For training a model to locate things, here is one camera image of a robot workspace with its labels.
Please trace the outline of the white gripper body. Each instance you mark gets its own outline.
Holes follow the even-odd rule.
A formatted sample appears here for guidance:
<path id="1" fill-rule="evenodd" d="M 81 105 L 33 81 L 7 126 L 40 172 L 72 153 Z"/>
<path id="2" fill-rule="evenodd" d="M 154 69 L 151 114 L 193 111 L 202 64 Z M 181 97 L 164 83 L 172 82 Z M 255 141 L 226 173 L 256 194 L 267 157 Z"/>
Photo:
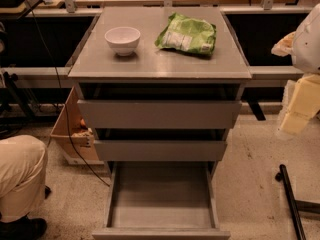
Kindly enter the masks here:
<path id="1" fill-rule="evenodd" d="M 305 73 L 320 73 L 320 4 L 296 29 L 292 43 L 293 66 Z"/>

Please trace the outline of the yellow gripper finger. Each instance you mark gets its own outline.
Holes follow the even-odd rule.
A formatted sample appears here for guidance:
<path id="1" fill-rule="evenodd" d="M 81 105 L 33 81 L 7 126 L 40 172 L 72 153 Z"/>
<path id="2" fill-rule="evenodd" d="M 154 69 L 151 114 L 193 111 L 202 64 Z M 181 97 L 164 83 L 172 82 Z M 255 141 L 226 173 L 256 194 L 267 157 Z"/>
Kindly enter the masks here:
<path id="1" fill-rule="evenodd" d="M 271 49 L 271 53 L 284 57 L 291 55 L 293 52 L 293 40 L 295 37 L 295 31 L 284 36 L 280 41 L 278 41 Z"/>
<path id="2" fill-rule="evenodd" d="M 293 85 L 284 117 L 278 128 L 279 136 L 296 136 L 320 111 L 320 76 L 308 74 Z"/>

